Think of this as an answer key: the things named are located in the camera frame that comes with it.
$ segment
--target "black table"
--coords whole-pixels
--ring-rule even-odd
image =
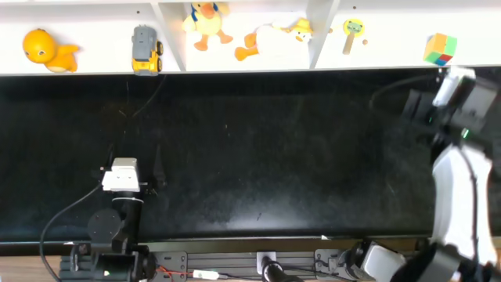
[[[430,235],[429,149],[367,102],[382,85],[434,72],[176,74],[135,117],[162,77],[0,78],[0,241],[38,240],[96,185],[91,171],[111,143],[138,158],[141,175],[161,147],[168,188],[146,198],[141,241]],[[489,190],[497,234],[499,188]],[[97,193],[68,211],[47,240],[86,239],[110,199]]]

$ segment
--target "red cube face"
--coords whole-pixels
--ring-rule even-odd
[[[438,59],[439,59],[439,60],[444,60],[445,62],[449,62],[449,61],[452,59],[452,56],[442,54],[442,55],[440,56],[440,58],[438,58]]]

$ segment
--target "plush duck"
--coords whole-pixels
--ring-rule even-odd
[[[248,56],[257,54],[286,56],[295,51],[294,45],[308,43],[312,39],[312,34],[310,22],[304,18],[299,19],[292,28],[265,25],[245,37],[247,48],[237,48],[235,57],[243,61]]]
[[[24,54],[33,63],[43,63],[49,71],[62,73],[77,71],[73,56],[78,51],[76,45],[58,45],[56,40],[44,30],[30,31],[23,41]]]
[[[195,43],[195,48],[200,51],[207,51],[207,42],[209,36],[217,35],[221,39],[222,44],[230,43],[233,37],[226,35],[222,27],[221,14],[228,15],[229,7],[225,3],[216,4],[215,2],[193,2],[191,4],[191,15],[189,15],[182,29],[186,32],[198,31],[202,34],[200,42]]]

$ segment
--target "green cube face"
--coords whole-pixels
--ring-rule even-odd
[[[456,53],[456,46],[457,46],[457,38],[448,36],[447,42],[445,43],[444,54],[449,56],[454,56],[454,53]]]
[[[435,63],[438,58],[440,58],[441,53],[439,52],[430,52],[430,55],[426,57],[424,60],[427,61],[428,63]]]

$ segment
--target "yellow and gray toy truck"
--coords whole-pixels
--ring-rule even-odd
[[[157,32],[147,26],[134,28],[132,36],[132,69],[139,76],[155,76],[162,71],[160,56],[164,53]]]

